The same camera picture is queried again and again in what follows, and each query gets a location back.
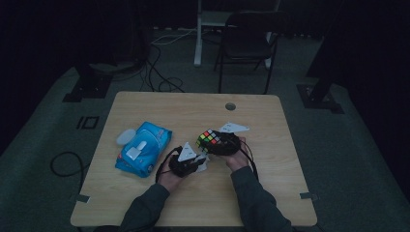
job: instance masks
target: blue package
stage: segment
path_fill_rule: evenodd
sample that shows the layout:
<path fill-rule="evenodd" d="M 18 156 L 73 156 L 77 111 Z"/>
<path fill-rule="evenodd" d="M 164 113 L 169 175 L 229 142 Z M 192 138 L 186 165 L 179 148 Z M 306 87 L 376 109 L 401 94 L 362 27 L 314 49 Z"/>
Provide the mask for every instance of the blue package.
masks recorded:
<path fill-rule="evenodd" d="M 142 178 L 148 177 L 171 140 L 171 135 L 171 130 L 144 122 L 121 150 L 115 167 Z"/>

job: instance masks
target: hand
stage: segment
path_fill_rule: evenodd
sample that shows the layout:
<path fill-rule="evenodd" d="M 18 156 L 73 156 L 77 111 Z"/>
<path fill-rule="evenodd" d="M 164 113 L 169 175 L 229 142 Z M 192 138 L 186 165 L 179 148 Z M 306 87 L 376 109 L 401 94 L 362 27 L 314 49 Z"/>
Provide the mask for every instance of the hand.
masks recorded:
<path fill-rule="evenodd" d="M 239 139 L 241 140 L 241 149 L 248 154 L 245 138 L 239 137 Z M 242 167 L 249 166 L 249 160 L 241 150 L 233 155 L 220 157 L 226 161 L 226 165 L 232 170 L 232 172 Z"/>
<path fill-rule="evenodd" d="M 169 193 L 171 193 L 182 183 L 182 181 L 184 181 L 185 178 L 181 178 L 175 175 L 169 169 L 169 160 L 170 157 L 166 160 L 165 164 L 162 167 L 161 175 L 158 178 L 158 184 L 164 186 L 169 191 Z"/>

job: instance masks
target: dark sleeve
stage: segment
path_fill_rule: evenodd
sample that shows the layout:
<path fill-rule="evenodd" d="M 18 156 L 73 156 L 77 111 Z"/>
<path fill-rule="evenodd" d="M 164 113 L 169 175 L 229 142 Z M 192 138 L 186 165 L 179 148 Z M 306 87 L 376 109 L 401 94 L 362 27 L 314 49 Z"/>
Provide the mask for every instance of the dark sleeve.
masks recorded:
<path fill-rule="evenodd" d="M 241 213 L 248 232 L 292 231 L 291 223 L 277 208 L 274 196 L 263 189 L 249 166 L 231 174 Z"/>
<path fill-rule="evenodd" d="M 145 231 L 154 227 L 165 204 L 169 191 L 160 184 L 154 184 L 141 196 L 136 197 L 127 210 L 119 232 Z"/>

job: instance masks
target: person's right hand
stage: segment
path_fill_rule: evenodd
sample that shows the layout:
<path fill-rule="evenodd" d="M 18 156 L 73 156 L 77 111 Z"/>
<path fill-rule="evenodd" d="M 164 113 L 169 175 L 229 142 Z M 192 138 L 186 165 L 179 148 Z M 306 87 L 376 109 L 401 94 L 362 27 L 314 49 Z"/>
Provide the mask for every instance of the person's right hand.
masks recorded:
<path fill-rule="evenodd" d="M 241 149 L 248 154 L 247 146 L 245 145 L 245 138 L 239 137 L 239 139 L 241 140 Z M 241 150 L 233 155 L 220 157 L 226 161 L 226 166 L 228 166 L 232 172 L 242 167 L 249 166 L 249 160 Z"/>

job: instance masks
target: person's left hand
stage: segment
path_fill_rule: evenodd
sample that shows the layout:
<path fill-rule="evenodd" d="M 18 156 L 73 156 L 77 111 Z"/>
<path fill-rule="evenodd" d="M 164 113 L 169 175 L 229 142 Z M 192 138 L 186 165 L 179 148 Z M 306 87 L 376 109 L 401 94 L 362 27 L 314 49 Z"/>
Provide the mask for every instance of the person's left hand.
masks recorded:
<path fill-rule="evenodd" d="M 163 164 L 161 175 L 158 178 L 158 184 L 164 186 L 169 191 L 169 193 L 172 193 L 172 191 L 174 191 L 184 181 L 185 178 L 181 178 L 175 175 L 169 169 L 170 159 L 171 156 Z"/>

